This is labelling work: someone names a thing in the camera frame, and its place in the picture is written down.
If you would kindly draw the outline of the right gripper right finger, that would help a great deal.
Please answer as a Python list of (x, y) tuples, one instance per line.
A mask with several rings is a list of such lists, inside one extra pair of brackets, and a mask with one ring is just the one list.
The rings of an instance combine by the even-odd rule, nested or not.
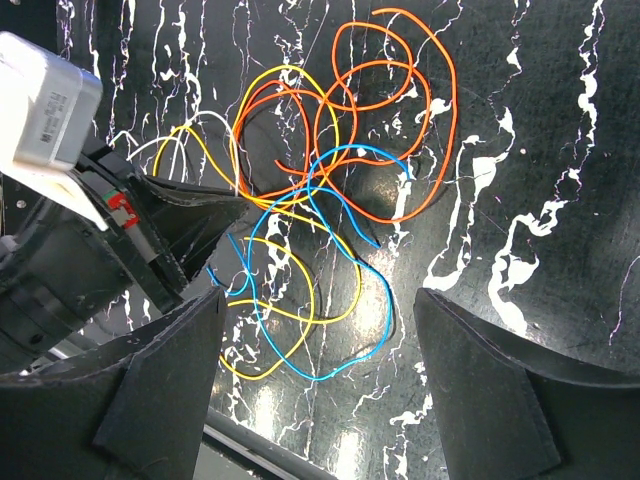
[(452, 479), (636, 479), (639, 378), (421, 288), (414, 319)]

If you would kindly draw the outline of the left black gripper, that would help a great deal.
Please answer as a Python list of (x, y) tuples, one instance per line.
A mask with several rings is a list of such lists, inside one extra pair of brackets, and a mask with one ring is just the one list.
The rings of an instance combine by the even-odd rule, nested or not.
[(220, 188), (153, 178), (87, 139), (73, 182), (100, 229), (47, 198), (1, 239), (1, 367), (22, 370), (136, 284), (166, 313), (248, 202)]

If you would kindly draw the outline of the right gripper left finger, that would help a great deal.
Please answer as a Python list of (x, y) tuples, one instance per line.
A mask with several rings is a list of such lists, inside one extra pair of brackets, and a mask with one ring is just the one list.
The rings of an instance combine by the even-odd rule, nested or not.
[(2, 375), (2, 478), (192, 478), (225, 314), (212, 289), (37, 373)]

